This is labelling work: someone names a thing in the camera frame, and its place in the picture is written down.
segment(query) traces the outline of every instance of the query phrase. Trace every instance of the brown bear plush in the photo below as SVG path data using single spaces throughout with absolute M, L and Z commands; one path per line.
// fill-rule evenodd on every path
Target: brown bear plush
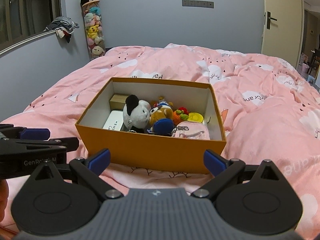
M 170 119 L 173 120 L 173 110 L 171 108 L 163 107 L 161 105 L 153 108 L 150 111 L 150 121 L 149 124 L 151 125 L 151 132 L 153 132 L 153 125 L 160 119 Z

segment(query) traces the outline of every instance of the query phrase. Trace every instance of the light switch panel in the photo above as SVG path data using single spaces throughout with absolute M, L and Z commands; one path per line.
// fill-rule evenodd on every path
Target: light switch panel
M 201 7 L 201 1 L 195 1 L 195 7 Z
M 182 6 L 189 6 L 188 0 L 182 0 Z
M 196 0 L 182 0 L 182 6 L 186 6 L 186 7 L 214 8 L 213 2 L 208 2 L 208 1 L 196 1 Z
M 208 8 L 214 8 L 214 6 L 213 6 L 213 2 L 208 2 L 207 7 L 208 7 Z
M 201 7 L 208 7 L 207 1 L 201 1 Z

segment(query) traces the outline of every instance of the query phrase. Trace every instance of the blue gripper pad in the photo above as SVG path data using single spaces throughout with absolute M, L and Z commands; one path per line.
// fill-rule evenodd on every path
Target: blue gripper pad
M 41 140 L 46 141 L 50 138 L 50 131 L 47 128 L 25 128 L 20 132 L 22 140 Z
M 110 164 L 111 156 L 108 149 L 103 150 L 88 162 L 88 169 L 99 176 Z
M 208 169 L 208 171 L 210 171 L 210 173 L 213 176 L 219 175 L 221 172 L 223 172 L 227 168 L 224 162 L 219 160 L 209 151 L 204 152 L 203 163 L 204 163 L 204 166 Z

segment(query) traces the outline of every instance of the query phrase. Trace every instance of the pink mini backpack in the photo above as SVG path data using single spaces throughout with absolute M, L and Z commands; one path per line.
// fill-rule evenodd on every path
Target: pink mini backpack
M 208 128 L 199 122 L 184 121 L 173 129 L 172 137 L 210 140 Z

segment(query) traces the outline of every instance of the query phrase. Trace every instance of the pink duvet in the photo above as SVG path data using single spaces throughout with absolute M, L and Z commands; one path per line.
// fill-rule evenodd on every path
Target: pink duvet
M 227 135 L 222 155 L 248 164 L 272 159 L 302 200 L 297 231 L 306 239 L 319 233 L 320 94 L 279 58 L 176 44 L 164 49 L 118 47 L 61 79 L 23 113 L 3 123 L 49 128 L 52 138 L 79 136 L 75 122 L 114 76 L 211 83 Z M 79 150 L 68 160 L 86 154 L 80 141 Z M 192 192 L 211 176 L 111 164 L 101 178 L 126 194 L 130 187 L 184 187 Z M 17 231 L 10 203 L 25 180 L 8 181 L 4 228 Z

